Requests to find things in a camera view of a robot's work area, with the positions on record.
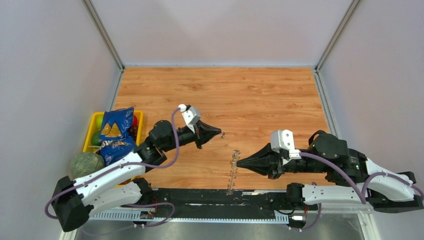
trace worn black surface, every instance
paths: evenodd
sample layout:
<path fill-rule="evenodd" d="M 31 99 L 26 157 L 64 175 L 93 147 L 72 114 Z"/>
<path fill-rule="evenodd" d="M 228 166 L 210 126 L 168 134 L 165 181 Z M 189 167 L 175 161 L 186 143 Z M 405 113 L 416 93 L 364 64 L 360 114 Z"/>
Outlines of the worn black surface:
<path fill-rule="evenodd" d="M 233 194 L 227 195 L 225 189 L 159 188 L 153 191 L 153 197 L 157 198 L 158 202 L 173 203 L 174 218 L 274 219 L 275 209 L 293 209 L 286 202 L 285 192 L 242 195 L 243 192 L 254 190 L 235 190 Z M 170 206 L 159 206 L 155 217 L 166 217 L 171 213 L 171 209 Z M 313 205 L 309 209 L 317 210 L 318 206 Z"/>

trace gray wall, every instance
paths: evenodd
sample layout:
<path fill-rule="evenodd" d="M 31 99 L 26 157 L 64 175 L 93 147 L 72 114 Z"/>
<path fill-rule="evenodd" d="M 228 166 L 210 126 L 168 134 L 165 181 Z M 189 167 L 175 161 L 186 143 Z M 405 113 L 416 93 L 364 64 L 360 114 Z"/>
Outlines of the gray wall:
<path fill-rule="evenodd" d="M 424 188 L 424 1 L 363 0 L 322 70 L 340 136 Z M 422 239 L 424 211 L 376 213 L 383 239 Z"/>
<path fill-rule="evenodd" d="M 126 65 L 315 65 L 351 0 L 93 0 Z"/>
<path fill-rule="evenodd" d="M 81 1 L 2 1 L 0 239 L 59 238 L 44 205 L 118 78 Z"/>

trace wood grain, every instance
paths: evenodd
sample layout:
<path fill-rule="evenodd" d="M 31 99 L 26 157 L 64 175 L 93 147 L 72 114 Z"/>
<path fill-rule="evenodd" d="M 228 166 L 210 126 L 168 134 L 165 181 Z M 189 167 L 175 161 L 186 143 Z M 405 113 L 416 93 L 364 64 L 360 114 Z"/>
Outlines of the wood grain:
<path fill-rule="evenodd" d="M 328 130 L 310 68 L 129 67 L 115 109 L 142 110 L 146 134 L 157 121 L 170 120 L 181 103 L 197 107 L 201 120 L 221 128 L 225 137 L 216 136 L 201 150 L 195 144 L 181 147 L 172 167 L 143 175 L 155 188 L 226 189 L 233 150 L 246 158 L 269 143 L 277 129 L 293 131 L 296 147 L 306 148 L 316 130 Z M 180 115 L 176 124 L 184 126 Z M 168 159 L 174 154 L 166 153 Z M 329 185 L 323 174 L 287 173 L 270 180 L 239 168 L 235 188 L 285 189 L 312 181 Z"/>

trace yellow basket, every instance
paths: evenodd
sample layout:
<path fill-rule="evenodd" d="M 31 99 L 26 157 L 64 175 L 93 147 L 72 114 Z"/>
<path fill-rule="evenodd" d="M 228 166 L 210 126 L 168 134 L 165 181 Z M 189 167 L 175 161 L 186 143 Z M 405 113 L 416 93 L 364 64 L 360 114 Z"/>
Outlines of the yellow basket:
<path fill-rule="evenodd" d="M 89 147 L 92 145 L 92 137 L 93 134 L 100 129 L 97 129 L 96 126 L 96 118 L 98 116 L 103 116 L 104 112 L 95 112 L 91 117 L 90 127 L 88 127 L 87 137 L 85 138 L 84 147 L 82 148 L 83 152 L 97 152 L 98 148 Z M 138 130 L 137 130 L 137 138 L 135 140 L 135 144 L 138 146 L 142 143 L 142 128 L 143 128 L 143 112 L 140 110 L 134 110 L 134 115 L 138 119 Z"/>

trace green apple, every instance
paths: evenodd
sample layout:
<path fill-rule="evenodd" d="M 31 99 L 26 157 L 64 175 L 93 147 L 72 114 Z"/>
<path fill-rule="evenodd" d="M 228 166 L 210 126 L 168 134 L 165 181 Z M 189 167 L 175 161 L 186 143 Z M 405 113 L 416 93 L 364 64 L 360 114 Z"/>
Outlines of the green apple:
<path fill-rule="evenodd" d="M 96 125 L 96 127 L 97 127 L 98 130 L 100 130 L 100 128 L 102 127 L 102 122 L 103 122 L 103 115 L 98 116 L 95 119 L 95 125 Z"/>

